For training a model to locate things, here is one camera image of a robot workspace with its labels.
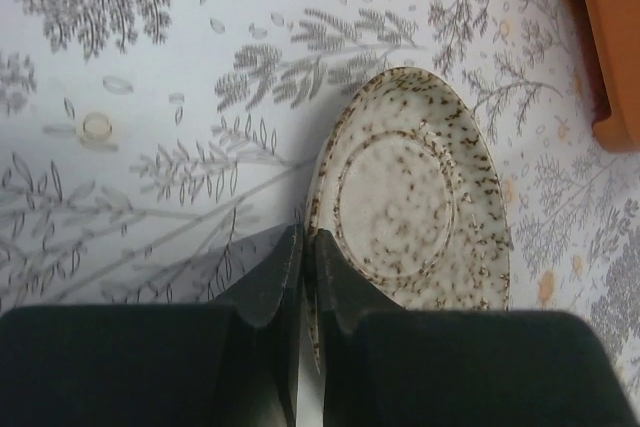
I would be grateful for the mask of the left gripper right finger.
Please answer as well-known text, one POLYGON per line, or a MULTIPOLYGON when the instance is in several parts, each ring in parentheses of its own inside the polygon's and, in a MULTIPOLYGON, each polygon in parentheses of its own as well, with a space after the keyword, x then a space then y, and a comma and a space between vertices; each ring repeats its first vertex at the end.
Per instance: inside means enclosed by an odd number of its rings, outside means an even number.
POLYGON ((327 426, 633 426, 593 330, 558 311, 411 311, 314 240, 327 426))

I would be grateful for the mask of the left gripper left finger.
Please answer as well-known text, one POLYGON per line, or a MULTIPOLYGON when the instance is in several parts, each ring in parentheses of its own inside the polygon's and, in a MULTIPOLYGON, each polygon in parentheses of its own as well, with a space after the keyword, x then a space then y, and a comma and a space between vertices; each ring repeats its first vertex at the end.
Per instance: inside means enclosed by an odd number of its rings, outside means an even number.
POLYGON ((1 317, 5 426, 292 426, 304 234, 206 303, 34 305, 1 317))

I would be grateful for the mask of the speckled ceramic saucer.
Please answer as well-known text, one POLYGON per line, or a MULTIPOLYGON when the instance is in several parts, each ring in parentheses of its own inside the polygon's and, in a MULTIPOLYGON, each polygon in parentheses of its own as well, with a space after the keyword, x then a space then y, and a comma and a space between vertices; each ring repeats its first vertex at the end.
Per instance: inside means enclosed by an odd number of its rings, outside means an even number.
POLYGON ((347 264, 410 310, 503 310, 511 235, 499 176, 450 85, 388 69, 354 95, 317 159, 308 247, 330 233, 347 264))

